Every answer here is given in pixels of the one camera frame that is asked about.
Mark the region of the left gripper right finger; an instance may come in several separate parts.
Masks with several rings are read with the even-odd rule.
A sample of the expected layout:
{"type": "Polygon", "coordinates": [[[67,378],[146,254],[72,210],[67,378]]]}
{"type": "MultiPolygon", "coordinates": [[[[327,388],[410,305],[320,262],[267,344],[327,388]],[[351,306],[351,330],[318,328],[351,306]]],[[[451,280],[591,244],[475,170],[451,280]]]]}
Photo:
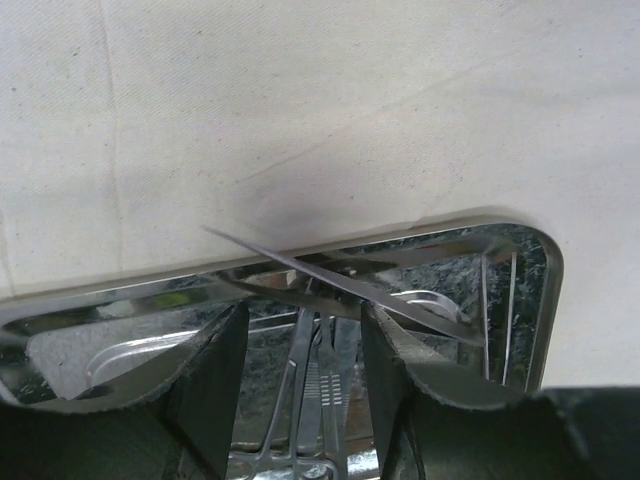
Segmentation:
{"type": "Polygon", "coordinates": [[[442,357],[370,303],[361,329],[381,478],[638,478],[638,388],[523,394],[442,357]]]}

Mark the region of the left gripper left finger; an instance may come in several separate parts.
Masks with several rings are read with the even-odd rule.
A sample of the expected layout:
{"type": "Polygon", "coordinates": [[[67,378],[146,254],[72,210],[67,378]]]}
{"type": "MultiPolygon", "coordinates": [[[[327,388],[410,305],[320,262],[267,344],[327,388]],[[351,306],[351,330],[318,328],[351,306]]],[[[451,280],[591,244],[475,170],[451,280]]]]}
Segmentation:
{"type": "Polygon", "coordinates": [[[74,399],[2,406],[2,478],[225,478],[248,329],[239,303],[74,399]]]}

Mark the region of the steel instrument tray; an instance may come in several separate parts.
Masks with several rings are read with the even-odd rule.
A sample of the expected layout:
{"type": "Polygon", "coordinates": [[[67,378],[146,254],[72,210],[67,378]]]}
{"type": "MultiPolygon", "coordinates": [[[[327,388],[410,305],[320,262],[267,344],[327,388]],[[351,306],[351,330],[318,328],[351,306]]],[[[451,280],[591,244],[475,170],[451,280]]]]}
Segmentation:
{"type": "MultiPolygon", "coordinates": [[[[517,391],[539,387],[562,282],[562,257],[542,232],[489,220],[317,247],[305,261],[412,306],[479,329],[480,347],[415,326],[448,360],[517,391]]],[[[34,406],[71,399],[188,340],[237,302],[250,324],[228,475],[331,479],[323,445],[322,373],[340,382],[351,479],[378,477],[359,323],[301,312],[229,283],[339,299],[337,289],[268,260],[209,264],[5,300],[1,398],[34,406]]]]}

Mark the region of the steel scalpel handle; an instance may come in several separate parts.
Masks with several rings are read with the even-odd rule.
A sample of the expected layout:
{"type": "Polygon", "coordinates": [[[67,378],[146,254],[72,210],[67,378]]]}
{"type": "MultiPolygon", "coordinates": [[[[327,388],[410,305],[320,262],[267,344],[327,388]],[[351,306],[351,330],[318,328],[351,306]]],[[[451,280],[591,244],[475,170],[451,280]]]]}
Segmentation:
{"type": "Polygon", "coordinates": [[[344,320],[332,321],[328,314],[322,314],[320,336],[318,365],[324,451],[327,460],[333,464],[332,478],[346,479],[348,461],[344,428],[348,389],[343,375],[351,368],[348,362],[351,357],[351,333],[344,320]]]}

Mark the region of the steel tweezers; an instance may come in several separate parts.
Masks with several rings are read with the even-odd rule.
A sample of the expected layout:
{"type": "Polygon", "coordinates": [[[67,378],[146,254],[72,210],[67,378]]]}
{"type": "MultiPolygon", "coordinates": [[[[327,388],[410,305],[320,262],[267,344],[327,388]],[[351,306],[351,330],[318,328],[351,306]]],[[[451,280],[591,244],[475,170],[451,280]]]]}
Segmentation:
{"type": "Polygon", "coordinates": [[[487,257],[480,264],[480,312],[485,336],[483,369],[486,379],[507,384],[514,317],[516,252],[487,257]]]}

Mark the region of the beige cloth wrap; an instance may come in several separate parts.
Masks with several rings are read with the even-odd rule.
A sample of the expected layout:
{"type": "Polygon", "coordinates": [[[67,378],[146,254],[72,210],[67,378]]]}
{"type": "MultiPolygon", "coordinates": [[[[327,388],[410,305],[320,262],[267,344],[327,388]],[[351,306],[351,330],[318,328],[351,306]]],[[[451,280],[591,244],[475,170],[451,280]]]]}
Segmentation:
{"type": "Polygon", "coordinates": [[[5,298],[479,213],[563,253],[544,383],[637,383],[637,2],[1,5],[5,298]]]}

